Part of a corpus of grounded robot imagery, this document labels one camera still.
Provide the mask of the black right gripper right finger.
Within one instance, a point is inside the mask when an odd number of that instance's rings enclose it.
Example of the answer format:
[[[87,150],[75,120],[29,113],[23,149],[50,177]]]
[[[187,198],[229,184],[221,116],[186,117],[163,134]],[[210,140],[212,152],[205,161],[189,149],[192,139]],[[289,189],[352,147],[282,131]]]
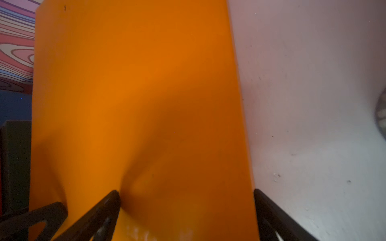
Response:
[[[254,201],[261,241],[317,241],[261,190],[254,190]]]

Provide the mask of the green shoebox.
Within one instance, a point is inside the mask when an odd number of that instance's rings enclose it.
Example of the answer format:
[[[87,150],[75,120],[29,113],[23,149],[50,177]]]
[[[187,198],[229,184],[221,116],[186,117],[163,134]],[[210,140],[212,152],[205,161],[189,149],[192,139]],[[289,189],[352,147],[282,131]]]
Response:
[[[2,211],[27,209],[30,196],[31,122],[9,120],[1,127]]]

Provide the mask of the blue shoebox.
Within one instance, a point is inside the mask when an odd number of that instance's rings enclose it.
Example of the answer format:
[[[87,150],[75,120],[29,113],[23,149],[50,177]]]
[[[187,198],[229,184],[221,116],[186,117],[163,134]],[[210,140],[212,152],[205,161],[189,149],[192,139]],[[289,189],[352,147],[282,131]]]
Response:
[[[1,126],[6,121],[32,119],[32,95],[1,90]]]

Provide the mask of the orange shoebox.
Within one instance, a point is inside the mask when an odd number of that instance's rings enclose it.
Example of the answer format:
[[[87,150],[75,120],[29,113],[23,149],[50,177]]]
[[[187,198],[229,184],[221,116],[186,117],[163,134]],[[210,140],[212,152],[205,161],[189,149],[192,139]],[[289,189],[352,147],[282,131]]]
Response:
[[[226,1],[38,7],[30,208],[112,190],[116,241],[259,239]]]

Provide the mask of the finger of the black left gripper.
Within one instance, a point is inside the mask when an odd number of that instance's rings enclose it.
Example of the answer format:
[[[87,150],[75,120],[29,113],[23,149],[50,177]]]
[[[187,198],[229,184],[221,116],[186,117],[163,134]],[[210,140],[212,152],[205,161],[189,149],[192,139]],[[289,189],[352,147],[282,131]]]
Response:
[[[1,239],[27,230],[38,223],[45,223],[37,241],[50,241],[68,217],[67,209],[61,202],[26,212],[20,209],[1,217]]]

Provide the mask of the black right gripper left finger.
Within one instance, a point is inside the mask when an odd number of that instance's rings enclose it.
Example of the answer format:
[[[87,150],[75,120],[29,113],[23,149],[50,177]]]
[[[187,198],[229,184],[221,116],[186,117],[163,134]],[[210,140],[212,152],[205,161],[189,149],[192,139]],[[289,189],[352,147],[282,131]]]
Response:
[[[56,238],[57,241],[111,241],[120,213],[119,192],[111,191]]]

